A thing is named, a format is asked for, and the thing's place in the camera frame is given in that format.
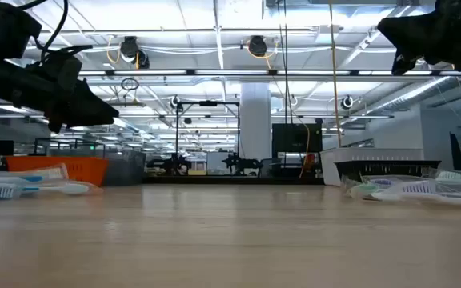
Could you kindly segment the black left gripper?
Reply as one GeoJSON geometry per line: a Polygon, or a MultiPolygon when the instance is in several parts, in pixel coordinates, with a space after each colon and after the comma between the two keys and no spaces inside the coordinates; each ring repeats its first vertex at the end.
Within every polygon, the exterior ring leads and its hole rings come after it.
{"type": "Polygon", "coordinates": [[[46,80],[22,67],[0,61],[0,99],[39,110],[49,119],[49,129],[58,133],[62,126],[100,126],[114,123],[119,112],[94,94],[86,79],[76,82],[76,101],[92,114],[68,114],[66,100],[71,95],[58,83],[46,80]]]}

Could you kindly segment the green toothbrush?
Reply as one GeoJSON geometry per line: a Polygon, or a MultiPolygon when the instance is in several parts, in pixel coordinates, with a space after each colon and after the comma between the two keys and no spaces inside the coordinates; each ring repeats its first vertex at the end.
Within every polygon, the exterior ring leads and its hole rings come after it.
{"type": "Polygon", "coordinates": [[[353,199],[369,199],[373,198],[372,194],[379,191],[379,188],[373,184],[360,183],[356,186],[352,186],[347,190],[347,195],[353,199]]]}

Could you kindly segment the orange plastic basket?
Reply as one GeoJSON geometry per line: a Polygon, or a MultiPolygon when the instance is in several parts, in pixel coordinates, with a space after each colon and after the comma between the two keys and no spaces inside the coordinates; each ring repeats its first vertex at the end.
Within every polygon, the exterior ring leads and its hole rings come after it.
{"type": "Polygon", "coordinates": [[[108,160],[95,157],[8,156],[9,171],[37,170],[63,164],[70,180],[101,186],[108,160]]]}

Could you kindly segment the black slanted panel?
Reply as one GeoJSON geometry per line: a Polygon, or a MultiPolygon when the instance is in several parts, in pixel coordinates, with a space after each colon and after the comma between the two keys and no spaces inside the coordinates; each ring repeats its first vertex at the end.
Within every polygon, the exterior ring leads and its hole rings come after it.
{"type": "Polygon", "coordinates": [[[461,149],[459,147],[458,139],[456,135],[453,133],[450,133],[450,143],[453,169],[461,171],[461,149]]]}

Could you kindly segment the black plastic basket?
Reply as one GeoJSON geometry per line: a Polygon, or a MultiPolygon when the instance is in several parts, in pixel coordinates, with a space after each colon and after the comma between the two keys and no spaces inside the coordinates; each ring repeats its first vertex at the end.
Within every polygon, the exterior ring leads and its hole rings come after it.
{"type": "Polygon", "coordinates": [[[363,176],[409,175],[421,177],[439,167],[440,161],[430,160],[354,160],[336,162],[339,177],[362,182],[363,176]]]}

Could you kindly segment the black monitor on stand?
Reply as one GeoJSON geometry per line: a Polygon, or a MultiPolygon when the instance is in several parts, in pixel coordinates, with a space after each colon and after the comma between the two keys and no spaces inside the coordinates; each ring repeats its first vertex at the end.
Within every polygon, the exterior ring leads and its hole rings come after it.
{"type": "Polygon", "coordinates": [[[273,124],[272,152],[318,153],[323,150],[322,127],[314,124],[273,124]]]}

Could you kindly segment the white building column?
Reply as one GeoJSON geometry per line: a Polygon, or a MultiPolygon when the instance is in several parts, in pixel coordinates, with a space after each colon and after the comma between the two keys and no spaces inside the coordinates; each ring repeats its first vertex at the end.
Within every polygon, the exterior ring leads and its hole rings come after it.
{"type": "Polygon", "coordinates": [[[244,158],[271,156],[271,93],[267,82],[241,85],[240,140],[244,158]]]}

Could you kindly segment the silver ceiling duct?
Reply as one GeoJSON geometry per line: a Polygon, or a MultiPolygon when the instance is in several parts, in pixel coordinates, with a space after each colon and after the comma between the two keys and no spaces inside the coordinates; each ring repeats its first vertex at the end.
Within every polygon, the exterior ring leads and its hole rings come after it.
{"type": "Polygon", "coordinates": [[[414,87],[407,86],[367,108],[364,114],[376,114],[384,110],[402,110],[426,98],[434,97],[438,92],[456,88],[457,85],[455,77],[445,76],[418,83],[414,87]]]}

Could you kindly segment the black gantry frame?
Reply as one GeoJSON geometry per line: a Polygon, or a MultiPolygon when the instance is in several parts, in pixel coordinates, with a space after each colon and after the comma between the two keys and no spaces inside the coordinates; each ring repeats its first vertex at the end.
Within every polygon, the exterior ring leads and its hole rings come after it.
{"type": "Polygon", "coordinates": [[[223,105],[226,107],[231,114],[237,119],[237,150],[236,153],[240,155],[240,148],[241,148],[241,118],[240,118],[240,104],[238,102],[226,102],[226,101],[215,101],[215,100],[204,100],[198,102],[182,102],[177,101],[177,106],[175,107],[175,153],[174,153],[174,164],[177,164],[179,159],[179,148],[178,148],[178,137],[179,137],[179,119],[182,115],[184,115],[193,105],[197,106],[206,106],[206,107],[213,107],[218,105],[223,105]],[[236,105],[237,112],[235,113],[229,105],[236,105]]]}

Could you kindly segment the black aluminium table frame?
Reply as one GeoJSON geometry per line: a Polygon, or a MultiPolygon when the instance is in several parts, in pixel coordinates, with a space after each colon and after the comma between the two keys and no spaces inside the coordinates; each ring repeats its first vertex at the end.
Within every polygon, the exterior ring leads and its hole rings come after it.
{"type": "Polygon", "coordinates": [[[143,184],[194,185],[323,185],[322,178],[258,178],[248,176],[158,176],[143,177],[143,184]]]}

